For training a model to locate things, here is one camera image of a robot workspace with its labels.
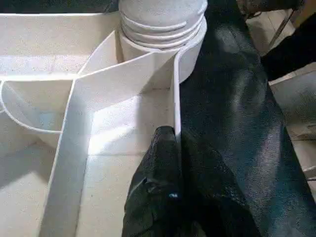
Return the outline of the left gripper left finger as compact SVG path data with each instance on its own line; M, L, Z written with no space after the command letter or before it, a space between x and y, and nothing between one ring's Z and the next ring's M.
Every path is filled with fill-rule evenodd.
M181 224L181 168L174 129L158 127L130 182L123 237L173 237Z

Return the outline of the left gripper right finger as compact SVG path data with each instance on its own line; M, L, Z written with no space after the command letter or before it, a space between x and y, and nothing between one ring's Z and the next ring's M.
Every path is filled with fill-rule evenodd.
M260 231L234 174L210 143L181 134L187 212L206 237L259 237Z

